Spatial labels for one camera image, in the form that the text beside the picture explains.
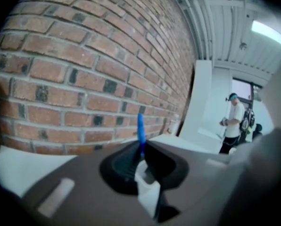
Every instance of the blue pen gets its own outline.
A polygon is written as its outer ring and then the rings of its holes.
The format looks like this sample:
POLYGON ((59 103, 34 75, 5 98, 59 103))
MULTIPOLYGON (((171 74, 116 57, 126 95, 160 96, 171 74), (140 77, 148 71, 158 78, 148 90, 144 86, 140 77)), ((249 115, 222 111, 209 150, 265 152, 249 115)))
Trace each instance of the blue pen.
POLYGON ((140 142, 140 155, 145 155, 145 144, 146 144, 146 134, 144 128, 144 118, 141 113, 138 114, 137 118, 137 136, 140 142))

